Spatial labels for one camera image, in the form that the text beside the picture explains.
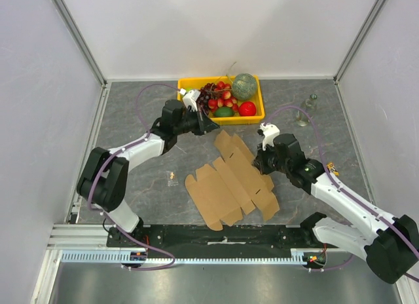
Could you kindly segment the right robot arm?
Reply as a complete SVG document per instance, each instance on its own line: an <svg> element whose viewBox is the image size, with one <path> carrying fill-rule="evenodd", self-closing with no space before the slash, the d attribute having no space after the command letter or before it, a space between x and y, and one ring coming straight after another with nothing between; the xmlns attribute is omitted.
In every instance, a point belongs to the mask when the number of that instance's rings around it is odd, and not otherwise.
<svg viewBox="0 0 419 304"><path fill-rule="evenodd" d="M261 174L281 172L293 186L349 221L343 225L325 214L312 214L301 224L299 236L305 246L312 248L321 242L343 249L365 261L389 284L418 263L418 227L412 218L397 218L347 188L321 162L305 157L294 135L282 134L275 126L262 126L257 132L263 140L253 165Z"/></svg>

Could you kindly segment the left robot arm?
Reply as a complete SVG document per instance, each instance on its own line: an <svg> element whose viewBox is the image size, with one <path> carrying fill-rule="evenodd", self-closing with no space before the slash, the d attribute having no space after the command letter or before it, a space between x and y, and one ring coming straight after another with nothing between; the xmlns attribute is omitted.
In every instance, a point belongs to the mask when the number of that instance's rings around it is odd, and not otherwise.
<svg viewBox="0 0 419 304"><path fill-rule="evenodd" d="M151 129L126 145L91 150L77 183L77 193L104 211L119 228L121 240L129 247L143 242L143 220L124 200L128 174L142 163L167 153L177 137L189 132L202 136L219 128L203 111L168 100Z"/></svg>

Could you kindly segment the brown cardboard box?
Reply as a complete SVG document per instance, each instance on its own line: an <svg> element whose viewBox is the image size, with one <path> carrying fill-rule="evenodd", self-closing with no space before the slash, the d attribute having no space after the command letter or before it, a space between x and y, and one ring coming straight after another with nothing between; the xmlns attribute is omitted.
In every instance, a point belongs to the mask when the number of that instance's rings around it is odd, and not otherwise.
<svg viewBox="0 0 419 304"><path fill-rule="evenodd" d="M221 131L214 142L220 152L211 164L196 169L185 187L207 227L221 231L258 209L264 221L280 210L271 177L253 165L254 155L238 135Z"/></svg>

